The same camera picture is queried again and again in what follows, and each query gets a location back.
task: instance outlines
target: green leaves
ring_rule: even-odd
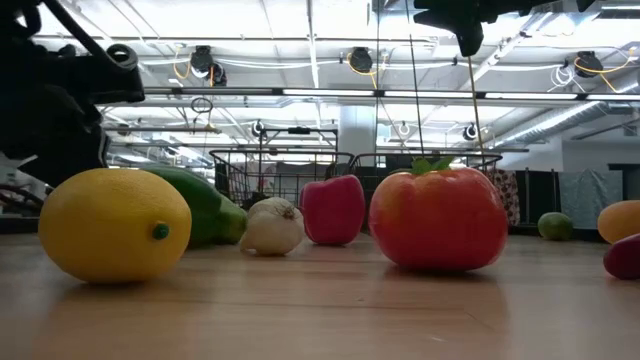
[[[413,175],[422,175],[430,171],[448,170],[449,164],[453,161],[453,156],[447,156],[438,160],[435,164],[429,163],[425,158],[416,158],[411,163],[411,173]]]

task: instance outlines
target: green fruit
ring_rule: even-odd
[[[213,221],[215,234],[213,243],[216,245],[235,245],[247,230],[247,212],[222,196],[220,212]]]
[[[215,218],[220,211],[223,196],[205,178],[187,169],[171,166],[149,166],[142,170],[166,180],[186,200],[191,210],[189,248],[211,244],[218,232]]]
[[[547,240],[569,240],[573,222],[562,213],[546,213],[538,220],[538,231]]]

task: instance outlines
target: tomato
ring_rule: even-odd
[[[369,227],[401,267],[467,271],[500,256],[508,226],[497,189],[463,168],[387,177],[373,195]]]

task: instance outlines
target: yellow fruit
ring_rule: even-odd
[[[640,233],[640,200],[620,201],[602,210],[598,232],[612,244]]]
[[[77,174],[47,198],[38,235],[62,270],[91,283],[154,278],[180,259],[191,212],[180,193],[140,170]]]

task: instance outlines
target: garlic bulb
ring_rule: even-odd
[[[242,250],[259,255],[285,255],[302,242],[304,219],[300,210],[281,198],[262,200],[249,210],[247,231],[240,241]]]

